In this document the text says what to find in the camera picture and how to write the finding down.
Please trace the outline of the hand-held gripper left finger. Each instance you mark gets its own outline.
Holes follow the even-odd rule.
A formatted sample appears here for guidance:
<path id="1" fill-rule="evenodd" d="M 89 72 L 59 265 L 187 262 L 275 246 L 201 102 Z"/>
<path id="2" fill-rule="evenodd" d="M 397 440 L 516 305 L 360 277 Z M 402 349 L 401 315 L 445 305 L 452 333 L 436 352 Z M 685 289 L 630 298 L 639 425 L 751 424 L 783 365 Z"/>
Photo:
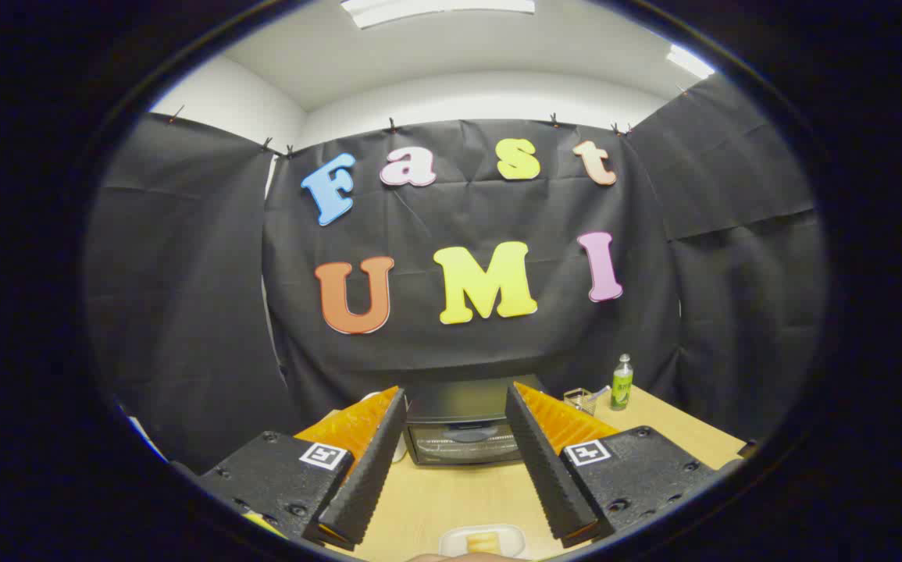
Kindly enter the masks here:
<path id="1" fill-rule="evenodd" d="M 290 541 L 364 541 L 407 420 L 393 386 L 291 436 L 265 431 L 201 474 L 237 514 Z"/>

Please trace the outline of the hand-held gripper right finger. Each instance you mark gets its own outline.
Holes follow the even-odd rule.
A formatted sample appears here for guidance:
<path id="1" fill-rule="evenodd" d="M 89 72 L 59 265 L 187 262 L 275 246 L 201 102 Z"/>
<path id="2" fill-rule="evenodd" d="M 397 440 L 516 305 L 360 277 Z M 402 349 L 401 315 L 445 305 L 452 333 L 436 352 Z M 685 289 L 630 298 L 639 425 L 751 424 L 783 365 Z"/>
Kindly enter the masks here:
<path id="1" fill-rule="evenodd" d="M 565 547 L 621 540 L 721 476 L 653 427 L 615 429 L 519 382 L 505 395 L 505 417 Z"/>

